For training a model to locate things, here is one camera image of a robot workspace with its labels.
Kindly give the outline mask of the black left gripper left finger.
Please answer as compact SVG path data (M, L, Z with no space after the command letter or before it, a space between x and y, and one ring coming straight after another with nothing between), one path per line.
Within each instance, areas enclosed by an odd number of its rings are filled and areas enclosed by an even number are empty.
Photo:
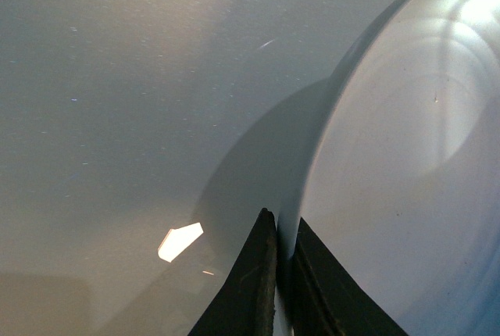
M275 314L277 230L261 209L223 286L190 335L271 335Z

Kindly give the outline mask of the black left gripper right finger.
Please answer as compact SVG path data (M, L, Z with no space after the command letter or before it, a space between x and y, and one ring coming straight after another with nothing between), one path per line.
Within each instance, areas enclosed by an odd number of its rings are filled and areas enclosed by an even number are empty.
M301 219L292 260L295 335L405 335Z

